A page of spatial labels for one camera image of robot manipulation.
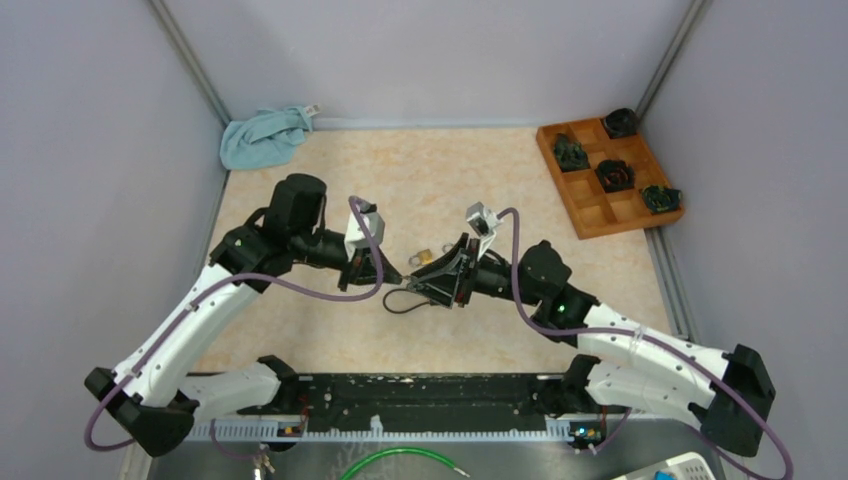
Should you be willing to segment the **black cable lock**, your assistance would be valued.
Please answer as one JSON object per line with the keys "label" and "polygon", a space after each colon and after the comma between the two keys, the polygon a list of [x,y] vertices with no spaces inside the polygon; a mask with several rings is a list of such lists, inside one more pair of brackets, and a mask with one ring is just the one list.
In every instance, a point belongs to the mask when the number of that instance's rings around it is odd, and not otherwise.
{"label": "black cable lock", "polygon": [[383,309],[392,315],[405,315],[429,307],[432,302],[426,297],[406,288],[393,288],[382,297]]}

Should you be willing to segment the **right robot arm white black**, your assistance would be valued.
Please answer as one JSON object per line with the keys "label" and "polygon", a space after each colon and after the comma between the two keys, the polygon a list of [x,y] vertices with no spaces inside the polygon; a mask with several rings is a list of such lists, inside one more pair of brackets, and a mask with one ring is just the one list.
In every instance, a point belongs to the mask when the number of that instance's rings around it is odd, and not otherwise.
{"label": "right robot arm white black", "polygon": [[579,354],[563,385],[576,412],[600,406],[639,409],[678,420],[733,454],[751,458],[776,390],[760,353],[738,344],[731,351],[702,346],[638,323],[572,286],[570,268],[543,240],[516,266],[479,252],[464,234],[437,260],[415,270],[409,288],[451,308],[479,293],[534,307],[537,330]]}

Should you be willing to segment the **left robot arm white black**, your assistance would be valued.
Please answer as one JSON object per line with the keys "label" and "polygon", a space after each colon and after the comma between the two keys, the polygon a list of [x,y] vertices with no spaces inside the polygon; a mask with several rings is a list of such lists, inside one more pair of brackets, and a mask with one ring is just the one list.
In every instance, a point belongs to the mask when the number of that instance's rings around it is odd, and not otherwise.
{"label": "left robot arm white black", "polygon": [[173,451],[201,422],[232,413],[285,414],[301,402],[298,375],[266,355],[218,374],[194,371],[198,359],[247,306],[271,285],[283,285],[296,265],[339,273],[335,300],[351,285],[376,295],[401,275],[380,250],[385,224],[374,203],[348,201],[342,232],[326,226],[326,184],[295,173],[279,181],[269,204],[227,232],[212,250],[189,293],[156,331],[112,368],[97,367],[85,386],[131,443],[148,455]]}

